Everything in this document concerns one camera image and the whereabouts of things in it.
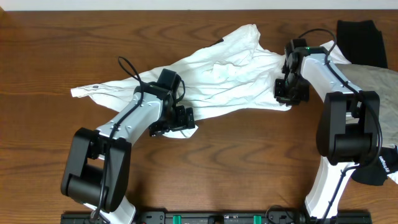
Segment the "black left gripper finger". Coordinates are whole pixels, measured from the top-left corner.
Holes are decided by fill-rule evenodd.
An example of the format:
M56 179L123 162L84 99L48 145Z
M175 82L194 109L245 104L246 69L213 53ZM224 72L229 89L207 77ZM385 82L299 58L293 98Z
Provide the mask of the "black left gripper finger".
M177 106L175 108L175 127L174 129L179 130L186 126L186 111L184 106Z
M186 109L186 125L187 125L187 129L193 129L195 127L193 108Z

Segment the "white t-shirt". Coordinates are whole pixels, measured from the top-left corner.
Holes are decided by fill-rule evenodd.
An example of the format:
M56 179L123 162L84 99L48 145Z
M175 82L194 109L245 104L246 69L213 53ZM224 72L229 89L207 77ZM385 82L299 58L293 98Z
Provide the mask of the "white t-shirt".
M76 87L71 94L88 96L119 114L142 82L156 82L166 68L177 72L184 82L184 86L178 87L177 96L182 97L180 105L193 108L195 121L246 108L287 111L289 107L274 98L275 80L282 76L285 58L263 49L260 36L257 27L248 24L223 37L221 42L171 65L144 73L132 70L125 80ZM189 138L196 128L195 125L193 129L164 135Z

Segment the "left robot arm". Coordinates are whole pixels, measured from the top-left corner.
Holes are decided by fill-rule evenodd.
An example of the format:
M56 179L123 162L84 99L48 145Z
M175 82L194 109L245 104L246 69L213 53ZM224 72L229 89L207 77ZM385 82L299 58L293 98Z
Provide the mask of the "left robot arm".
M132 223L135 206L125 196L133 145L151 136L193 129L193 110L180 105L184 82L142 82L132 101L113 119L73 136L61 193L92 209L90 223Z

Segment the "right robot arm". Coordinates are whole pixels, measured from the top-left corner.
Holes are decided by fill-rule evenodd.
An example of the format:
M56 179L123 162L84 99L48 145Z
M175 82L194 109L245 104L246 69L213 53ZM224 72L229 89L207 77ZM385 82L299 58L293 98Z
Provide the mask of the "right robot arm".
M377 161L381 152L380 98L352 84L324 47L303 39L285 46L283 78L275 81L274 97L287 106L309 99L312 86L323 102L316 133L320 166L305 208L296 223L338 223L338 203L353 172Z

